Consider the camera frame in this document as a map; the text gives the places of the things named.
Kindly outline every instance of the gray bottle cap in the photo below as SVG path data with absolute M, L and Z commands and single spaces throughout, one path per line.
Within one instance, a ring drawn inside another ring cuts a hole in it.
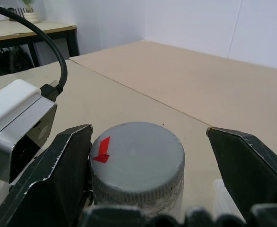
M 110 137 L 106 163 L 96 161 L 102 140 Z M 90 155 L 93 188 L 118 202 L 145 202 L 168 193 L 182 180 L 185 153 L 169 130 L 147 122 L 108 129 Z

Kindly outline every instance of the red arrow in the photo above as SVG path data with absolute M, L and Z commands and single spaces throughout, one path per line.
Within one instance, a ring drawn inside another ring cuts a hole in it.
M 110 137 L 107 137 L 100 142 L 98 156 L 94 157 L 93 160 L 96 160 L 98 162 L 103 162 L 103 163 L 107 162 L 107 160 L 110 157 L 110 155 L 107 154 L 109 142 L 110 142 Z

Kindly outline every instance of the black cable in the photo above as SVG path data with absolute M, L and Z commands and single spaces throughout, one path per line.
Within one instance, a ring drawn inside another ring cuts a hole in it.
M 50 39 L 49 36 L 47 36 L 42 30 L 40 30 L 38 27 L 36 27 L 35 25 L 33 25 L 31 22 L 27 21 L 26 19 L 20 17 L 19 15 L 3 8 L 0 7 L 0 14 L 9 17 L 21 24 L 23 24 L 24 26 L 26 26 L 27 28 L 31 29 L 33 32 L 35 32 L 43 41 L 45 41 L 49 47 L 53 50 L 55 56 L 58 59 L 58 62 L 61 66 L 61 77 L 59 79 L 59 83 L 57 86 L 57 89 L 59 90 L 59 93 L 61 93 L 63 91 L 63 86 L 66 84 L 67 82 L 67 77 L 68 77 L 68 69 L 67 69 L 67 64 L 66 61 L 63 58 L 63 55 L 61 54 L 61 52 L 59 51 L 59 49 L 57 48 L 57 46 L 55 45 L 55 43 L 52 41 L 52 39 Z

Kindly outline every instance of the desk leg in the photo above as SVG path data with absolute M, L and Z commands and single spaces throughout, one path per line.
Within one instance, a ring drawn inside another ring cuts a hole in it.
M 29 47 L 29 51 L 30 51 L 30 54 L 31 54 L 31 57 L 32 57 L 32 61 L 34 63 L 34 67 L 39 67 L 40 64 L 39 64 L 39 61 L 38 61 L 38 57 L 37 57 L 37 54 L 36 54 L 36 51 L 35 51 L 34 44 L 28 44 L 28 47 Z
M 76 30 L 67 31 L 67 45 L 70 57 L 75 57 L 80 54 L 76 39 Z

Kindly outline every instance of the tabletop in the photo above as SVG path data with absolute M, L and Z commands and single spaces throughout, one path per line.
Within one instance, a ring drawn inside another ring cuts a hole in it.
M 277 69 L 151 41 L 71 59 L 209 125 L 253 134 L 277 154 Z
M 108 128 L 132 121 L 152 122 L 169 129 L 180 139 L 186 154 L 183 213 L 191 206 L 211 212 L 213 181 L 221 178 L 206 136 L 207 124 L 146 97 L 70 60 L 64 91 L 56 100 L 49 146 L 56 134 L 82 124 L 93 125 L 92 142 Z M 16 79 L 41 87 L 59 79 L 59 64 L 34 68 L 0 77 L 0 89 Z
M 52 21 L 43 21 L 35 25 L 47 34 L 76 29 L 75 25 L 57 23 Z M 0 40 L 14 39 L 33 35 L 35 35 L 34 32 L 16 21 L 0 21 Z

